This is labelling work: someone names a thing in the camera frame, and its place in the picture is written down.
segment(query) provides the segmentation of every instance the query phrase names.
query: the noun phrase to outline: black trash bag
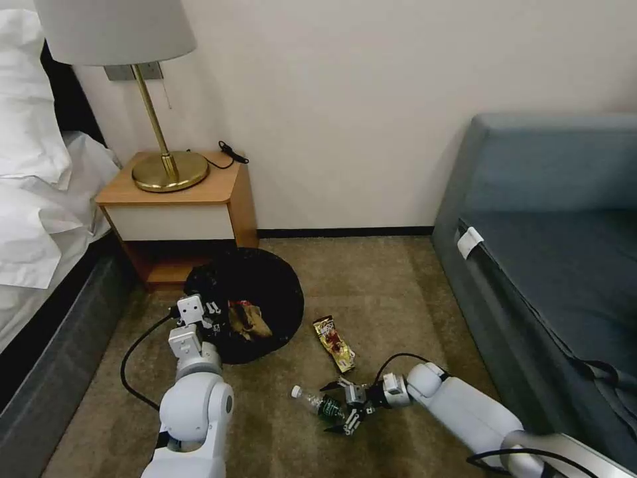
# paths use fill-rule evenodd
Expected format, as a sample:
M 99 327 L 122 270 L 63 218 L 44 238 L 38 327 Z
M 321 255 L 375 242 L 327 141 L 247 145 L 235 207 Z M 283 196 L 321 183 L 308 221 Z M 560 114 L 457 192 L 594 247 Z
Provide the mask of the black trash bag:
M 220 252 L 192 269 L 184 292 L 204 303 L 202 338 L 224 363 L 251 362 L 288 343 L 303 320 L 299 279 L 283 259 L 261 249 Z

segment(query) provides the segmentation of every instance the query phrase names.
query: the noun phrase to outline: brass lamp base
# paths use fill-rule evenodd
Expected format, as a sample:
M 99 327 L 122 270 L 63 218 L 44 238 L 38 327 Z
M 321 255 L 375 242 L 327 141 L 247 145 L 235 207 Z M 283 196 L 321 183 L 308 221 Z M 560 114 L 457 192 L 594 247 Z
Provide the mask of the brass lamp base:
M 197 153 L 173 151 L 176 174 L 171 175 L 164 166 L 160 153 L 152 154 L 133 168 L 133 181 L 144 191 L 169 193 L 189 188 L 208 176 L 208 161 Z

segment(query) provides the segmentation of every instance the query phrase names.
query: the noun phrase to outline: white tag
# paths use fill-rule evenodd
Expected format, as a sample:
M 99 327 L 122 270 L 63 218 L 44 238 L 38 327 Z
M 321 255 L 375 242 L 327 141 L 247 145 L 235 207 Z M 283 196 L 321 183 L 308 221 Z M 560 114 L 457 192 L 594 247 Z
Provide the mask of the white tag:
M 458 241 L 458 250 L 462 254 L 462 257 L 466 260 L 471 251 L 473 251 L 473 248 L 482 241 L 484 241 L 484 239 L 480 234 L 478 234 L 478 231 L 476 231 L 475 228 L 470 227 Z

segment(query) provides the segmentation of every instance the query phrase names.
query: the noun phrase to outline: nightstand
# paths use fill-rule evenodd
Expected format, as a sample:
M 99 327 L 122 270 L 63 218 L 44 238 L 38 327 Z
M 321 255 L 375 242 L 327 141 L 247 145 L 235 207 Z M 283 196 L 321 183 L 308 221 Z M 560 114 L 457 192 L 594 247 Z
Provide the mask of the nightstand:
M 178 288 L 193 266 L 209 262 L 223 246 L 258 247 L 248 168 L 210 166 L 201 183 L 173 193 L 148 193 L 131 178 L 136 154 L 96 202 L 117 234 L 140 279 L 150 289 Z M 202 153 L 218 165 L 230 158 Z

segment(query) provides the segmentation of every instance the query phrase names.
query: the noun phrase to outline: power cord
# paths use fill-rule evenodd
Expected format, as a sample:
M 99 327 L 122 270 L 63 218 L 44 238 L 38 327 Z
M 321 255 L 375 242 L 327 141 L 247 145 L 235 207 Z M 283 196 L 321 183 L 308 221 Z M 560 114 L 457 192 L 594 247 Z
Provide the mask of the power cord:
M 169 314 L 166 317 L 164 317 L 163 319 L 158 320 L 150 329 L 145 331 L 135 342 L 133 342 L 133 344 L 130 346 L 128 351 L 124 354 L 124 358 L 121 360 L 121 364 L 119 366 L 119 379 L 121 380 L 121 384 L 123 385 L 123 387 L 132 396 L 134 396 L 135 398 L 141 400 L 146 405 L 154 408 L 156 411 L 159 411 L 159 405 L 156 404 L 154 401 L 152 401 L 150 398 L 148 398 L 145 395 L 141 394 L 140 392 L 136 391 L 128 383 L 128 380 L 126 380 L 126 364 L 128 363 L 128 359 L 130 358 L 131 354 L 135 351 L 137 346 L 139 344 L 141 344 L 143 342 L 143 340 L 146 337 L 148 337 L 155 329 L 157 329 L 157 327 L 159 327 L 163 323 L 166 323 L 170 319 L 178 319 L 178 318 L 179 318 L 179 310 L 177 309 L 176 306 L 172 306 L 171 309 L 170 309 Z
M 234 150 L 230 147 L 230 145 L 228 145 L 225 141 L 219 141 L 218 144 L 219 144 L 219 148 L 221 149 L 221 152 L 223 154 L 225 154 L 226 156 L 229 156 L 230 159 L 232 159 L 232 161 L 230 161 L 229 165 L 219 166 L 218 164 L 216 164 L 213 161 L 211 161 L 208 158 L 206 158 L 206 161 L 209 162 L 211 165 L 215 166 L 215 168 L 217 168 L 217 169 L 228 169 L 230 166 L 232 166 L 235 163 L 235 161 L 237 163 L 242 163 L 242 164 L 248 164 L 250 162 L 250 160 L 248 158 L 243 157 L 240 154 L 235 153 Z
M 483 470 L 491 471 L 499 475 L 511 475 L 511 473 L 509 473 L 506 470 L 487 465 L 486 463 L 482 463 L 480 460 L 482 460 L 483 458 L 488 458 L 492 456 L 517 455 L 520 453 L 523 453 L 525 455 L 537 455 L 537 456 L 544 456 L 546 458 L 553 458 L 553 459 L 562 461 L 563 463 L 566 463 L 567 465 L 572 466 L 573 468 L 584 473 L 586 476 L 589 476 L 591 478 L 599 478 L 591 470 L 583 467 L 582 465 L 580 465 L 576 461 L 573 461 L 570 458 L 566 458 L 565 456 L 559 455 L 558 453 L 553 453 L 552 451 L 540 450 L 537 448 L 506 448 L 501 450 L 485 451 L 484 453 L 477 453 L 475 455 L 471 455 L 469 458 L 466 459 L 466 462 L 469 463 L 469 465 L 474 465 L 475 467 L 481 468 Z
M 420 355 L 416 355 L 413 353 L 409 353 L 409 352 L 400 352 L 397 354 L 392 355 L 390 358 L 388 358 L 387 360 L 385 360 L 385 363 L 383 363 L 383 365 L 380 367 L 380 369 L 378 370 L 378 373 L 376 374 L 376 378 L 374 379 L 373 383 L 378 383 L 380 381 L 380 376 L 382 375 L 383 371 L 385 370 L 385 367 L 387 365 L 389 365 L 389 363 L 393 360 L 396 359 L 397 357 L 413 357 L 415 359 L 419 359 L 422 360 L 423 362 L 431 362 L 431 360 L 427 360 L 425 357 L 421 357 Z

